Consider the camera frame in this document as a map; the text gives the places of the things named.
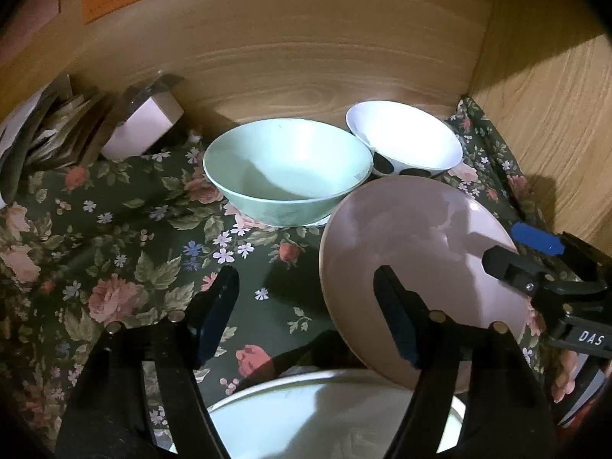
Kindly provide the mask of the person right hand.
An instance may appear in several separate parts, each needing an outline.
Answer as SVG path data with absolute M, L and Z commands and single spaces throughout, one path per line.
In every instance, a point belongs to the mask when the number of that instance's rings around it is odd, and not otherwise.
M 551 394 L 555 403 L 561 402 L 566 396 L 574 392 L 579 354 L 571 350 L 564 350 L 560 354 L 559 364 L 557 375 L 551 386 Z

